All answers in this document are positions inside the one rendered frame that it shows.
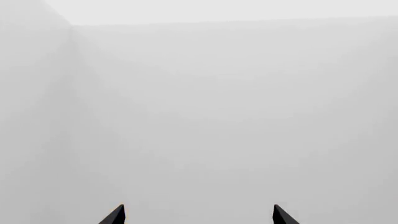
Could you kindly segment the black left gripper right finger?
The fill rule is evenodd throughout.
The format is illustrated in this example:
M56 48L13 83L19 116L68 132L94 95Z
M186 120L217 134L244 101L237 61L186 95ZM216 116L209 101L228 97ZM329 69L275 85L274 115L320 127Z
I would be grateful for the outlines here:
M274 224L300 224L279 205L274 205L272 220Z

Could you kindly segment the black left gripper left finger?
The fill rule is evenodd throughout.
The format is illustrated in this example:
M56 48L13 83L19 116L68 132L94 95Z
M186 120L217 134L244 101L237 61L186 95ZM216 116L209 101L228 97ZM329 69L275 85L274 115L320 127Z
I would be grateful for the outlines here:
M119 205L98 224L125 224L124 205Z

